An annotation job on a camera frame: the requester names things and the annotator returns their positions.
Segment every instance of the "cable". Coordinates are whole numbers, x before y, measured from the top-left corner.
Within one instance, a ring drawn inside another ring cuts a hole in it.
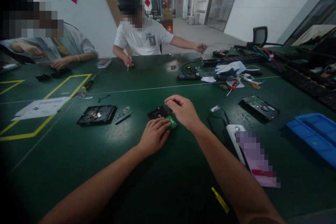
[[[197,61],[192,61],[192,62],[188,62],[188,63],[184,64],[182,66],[182,73],[184,75],[196,75],[198,73],[198,71],[195,67],[191,67],[191,66],[185,67],[186,65],[191,64],[191,63],[195,63],[195,62],[197,62]]]

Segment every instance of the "power strip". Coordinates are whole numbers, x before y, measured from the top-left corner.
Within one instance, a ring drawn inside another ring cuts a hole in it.
[[[237,131],[246,131],[245,128],[243,127],[243,125],[240,125],[240,124],[229,124],[226,126],[226,129],[229,133],[229,136],[231,138],[231,141],[233,143],[233,146],[237,152],[237,155],[238,155],[238,158],[240,160],[240,162],[246,166],[246,163],[245,163],[245,160],[244,160],[244,157],[243,157],[243,154],[240,150],[240,147],[239,145],[237,144],[236,142],[236,132]]]

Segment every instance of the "sticker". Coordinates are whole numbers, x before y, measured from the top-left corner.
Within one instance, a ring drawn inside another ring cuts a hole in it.
[[[156,46],[155,36],[149,36],[148,39],[150,46]]]
[[[215,106],[211,109],[211,112],[215,112],[216,110],[219,110],[220,108],[218,106]]]

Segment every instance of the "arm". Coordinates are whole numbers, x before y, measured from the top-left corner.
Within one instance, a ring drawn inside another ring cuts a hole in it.
[[[199,53],[207,49],[207,45],[204,43],[193,43],[178,36],[174,36],[170,44],[179,48],[193,49]]]
[[[169,126],[168,119],[149,121],[137,146],[80,185],[50,210],[39,224],[93,221],[132,170],[164,145]]]
[[[179,95],[165,100],[181,124],[190,130],[225,196],[232,204],[240,223],[249,223],[257,217],[266,217],[284,223],[252,174],[201,122],[192,102]]]
[[[42,50],[34,45],[25,43],[25,42],[18,42],[18,41],[13,41],[11,43],[11,48],[17,52],[17,53],[28,53],[34,56],[43,56],[44,53]]]
[[[50,64],[50,66],[59,70],[60,68],[65,67],[66,65],[69,65],[71,62],[88,61],[88,60],[92,60],[92,59],[97,58],[97,54],[92,53],[92,52],[78,54],[77,56],[76,55],[71,55],[71,56],[66,56],[64,58],[55,59]]]
[[[126,53],[124,53],[124,50],[117,46],[117,45],[113,45],[113,54],[115,56],[117,56],[117,58],[121,59],[125,65],[129,65],[130,67],[134,66],[134,64],[132,63],[132,56],[127,55]]]

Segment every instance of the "screwdriver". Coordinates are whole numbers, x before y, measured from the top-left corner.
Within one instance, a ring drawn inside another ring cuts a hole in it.
[[[93,83],[93,80],[97,77],[97,75],[100,73],[100,71],[91,79],[91,80],[89,80],[88,82],[86,82],[85,84],[84,84],[84,86],[82,86],[82,89],[85,89],[85,90],[88,90],[90,87],[91,87],[91,85],[92,85],[92,83]]]
[[[239,84],[240,84],[240,81],[239,81],[239,80],[236,80],[236,81],[233,83],[232,87],[230,87],[230,92],[225,96],[225,98],[231,93],[232,90],[235,90],[236,87],[237,87]]]

